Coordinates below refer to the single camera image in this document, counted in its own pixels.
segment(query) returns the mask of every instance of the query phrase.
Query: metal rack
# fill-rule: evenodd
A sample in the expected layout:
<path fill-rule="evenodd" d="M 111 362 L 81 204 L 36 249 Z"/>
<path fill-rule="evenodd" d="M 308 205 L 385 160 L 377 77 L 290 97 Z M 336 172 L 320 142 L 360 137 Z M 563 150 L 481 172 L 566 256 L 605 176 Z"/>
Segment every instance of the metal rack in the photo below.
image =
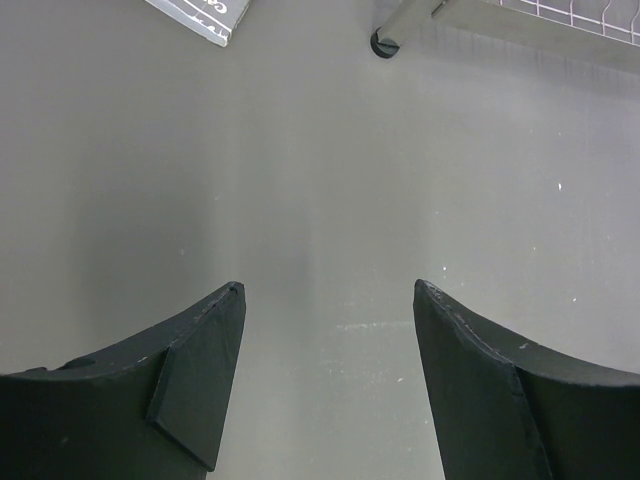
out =
<path fill-rule="evenodd" d="M 425 18 L 640 73 L 640 0 L 404 0 L 371 37 L 390 58 Z"/>

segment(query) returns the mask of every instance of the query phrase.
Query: concrete floor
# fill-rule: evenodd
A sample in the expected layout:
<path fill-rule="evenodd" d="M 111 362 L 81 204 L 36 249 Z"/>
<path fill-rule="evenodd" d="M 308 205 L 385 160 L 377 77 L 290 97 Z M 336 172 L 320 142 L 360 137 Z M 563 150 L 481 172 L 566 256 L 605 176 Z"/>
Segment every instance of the concrete floor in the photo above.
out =
<path fill-rule="evenodd" d="M 640 372 L 640 80 L 389 0 L 255 0 L 227 49 L 142 0 L 0 7 L 0 368 L 228 280 L 219 480 L 442 479 L 413 283 Z"/>

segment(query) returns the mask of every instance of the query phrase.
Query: book cover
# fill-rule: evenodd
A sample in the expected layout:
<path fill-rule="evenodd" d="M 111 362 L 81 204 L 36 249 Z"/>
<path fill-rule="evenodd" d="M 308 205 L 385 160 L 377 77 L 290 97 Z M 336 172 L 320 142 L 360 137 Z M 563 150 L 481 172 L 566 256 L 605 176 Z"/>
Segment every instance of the book cover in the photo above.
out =
<path fill-rule="evenodd" d="M 207 40 L 226 47 L 251 0 L 146 0 Z"/>

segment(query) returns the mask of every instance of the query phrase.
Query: wire shelf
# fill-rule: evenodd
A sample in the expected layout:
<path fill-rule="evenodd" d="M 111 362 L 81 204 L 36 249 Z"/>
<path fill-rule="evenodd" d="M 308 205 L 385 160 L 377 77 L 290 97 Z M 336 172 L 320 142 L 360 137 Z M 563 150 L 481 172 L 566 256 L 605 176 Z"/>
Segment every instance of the wire shelf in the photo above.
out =
<path fill-rule="evenodd" d="M 495 0 L 495 4 L 640 45 L 640 0 Z"/>

